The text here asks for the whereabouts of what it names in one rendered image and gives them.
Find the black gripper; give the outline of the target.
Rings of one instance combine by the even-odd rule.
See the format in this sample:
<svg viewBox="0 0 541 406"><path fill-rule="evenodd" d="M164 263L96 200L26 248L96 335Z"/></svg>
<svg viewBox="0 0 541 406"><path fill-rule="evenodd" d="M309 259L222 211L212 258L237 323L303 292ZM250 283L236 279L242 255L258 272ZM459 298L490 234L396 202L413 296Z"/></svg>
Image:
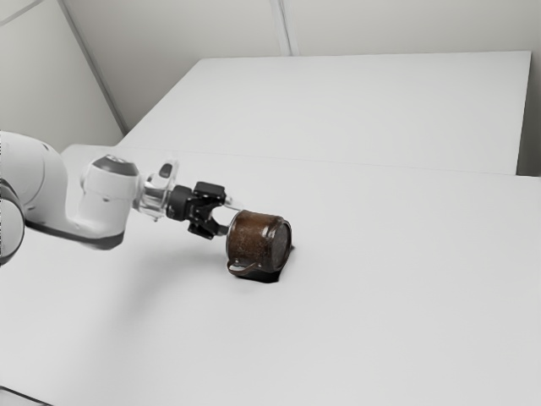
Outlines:
<svg viewBox="0 0 541 406"><path fill-rule="evenodd" d="M193 189L176 185L167 201L167 217L178 221L188 221L188 231L205 239L226 236L228 225L220 224L213 216L217 207L242 211L240 200L227 197L225 188L217 184L198 182Z"/></svg>

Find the brown rusty metal mug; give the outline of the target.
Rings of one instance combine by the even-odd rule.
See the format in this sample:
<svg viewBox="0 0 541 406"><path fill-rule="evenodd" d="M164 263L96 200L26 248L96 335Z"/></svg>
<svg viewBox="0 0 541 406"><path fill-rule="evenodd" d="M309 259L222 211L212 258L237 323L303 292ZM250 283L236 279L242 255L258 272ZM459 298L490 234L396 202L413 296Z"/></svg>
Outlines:
<svg viewBox="0 0 541 406"><path fill-rule="evenodd" d="M281 272L291 251L292 226L283 217L244 210L232 219L226 252L233 276Z"/></svg>

